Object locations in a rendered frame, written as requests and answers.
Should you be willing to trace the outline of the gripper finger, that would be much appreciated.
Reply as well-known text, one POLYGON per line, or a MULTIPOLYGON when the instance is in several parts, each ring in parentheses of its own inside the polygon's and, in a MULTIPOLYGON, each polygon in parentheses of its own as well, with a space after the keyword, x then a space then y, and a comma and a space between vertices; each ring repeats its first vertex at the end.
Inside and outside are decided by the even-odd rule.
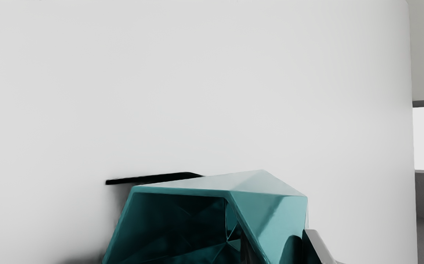
POLYGON ((344 264, 329 252, 317 230, 304 229, 302 233, 303 264, 344 264))

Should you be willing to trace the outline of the teal faceted mug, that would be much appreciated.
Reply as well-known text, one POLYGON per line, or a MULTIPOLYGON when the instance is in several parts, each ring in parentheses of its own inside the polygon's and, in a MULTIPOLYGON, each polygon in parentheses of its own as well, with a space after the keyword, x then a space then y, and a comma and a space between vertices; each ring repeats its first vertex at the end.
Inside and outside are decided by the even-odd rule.
POLYGON ((304 264, 308 199, 264 170, 131 183, 102 264, 304 264))

